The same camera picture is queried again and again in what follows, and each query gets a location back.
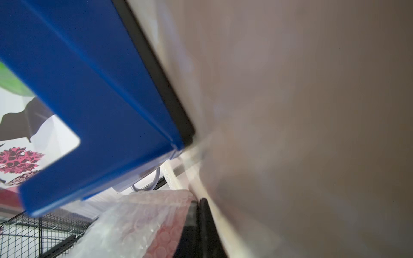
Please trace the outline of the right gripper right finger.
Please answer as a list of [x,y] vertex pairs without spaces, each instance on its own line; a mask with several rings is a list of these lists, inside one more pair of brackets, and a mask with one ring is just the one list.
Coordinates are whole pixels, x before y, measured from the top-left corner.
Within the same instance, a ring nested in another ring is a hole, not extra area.
[[206,198],[199,203],[199,229],[201,258],[227,258]]

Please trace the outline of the blue tape dispenser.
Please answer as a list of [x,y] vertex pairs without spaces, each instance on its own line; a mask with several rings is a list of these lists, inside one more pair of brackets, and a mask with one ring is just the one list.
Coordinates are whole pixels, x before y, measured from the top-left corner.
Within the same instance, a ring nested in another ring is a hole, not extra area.
[[32,217],[129,186],[193,141],[127,1],[2,1],[1,60],[80,139],[19,187]]

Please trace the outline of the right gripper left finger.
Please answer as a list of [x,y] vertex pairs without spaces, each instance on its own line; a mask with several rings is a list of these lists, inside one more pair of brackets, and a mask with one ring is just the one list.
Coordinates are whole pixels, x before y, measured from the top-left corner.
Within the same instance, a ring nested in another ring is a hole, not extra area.
[[190,203],[186,221],[173,258],[200,257],[200,225],[198,202]]

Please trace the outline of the clear bubble wrap sheet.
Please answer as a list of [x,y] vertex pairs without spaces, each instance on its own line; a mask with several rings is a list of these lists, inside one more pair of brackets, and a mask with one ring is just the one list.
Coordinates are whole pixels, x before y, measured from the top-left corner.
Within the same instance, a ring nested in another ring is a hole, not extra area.
[[188,190],[135,192],[101,214],[74,245],[70,258],[143,258],[166,217],[197,201]]

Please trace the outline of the red mug black handle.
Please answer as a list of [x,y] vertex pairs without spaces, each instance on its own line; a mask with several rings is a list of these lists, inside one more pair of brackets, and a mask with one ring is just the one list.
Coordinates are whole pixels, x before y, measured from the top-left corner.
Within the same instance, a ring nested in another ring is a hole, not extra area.
[[161,224],[143,258],[172,258],[180,242],[189,206],[172,211]]

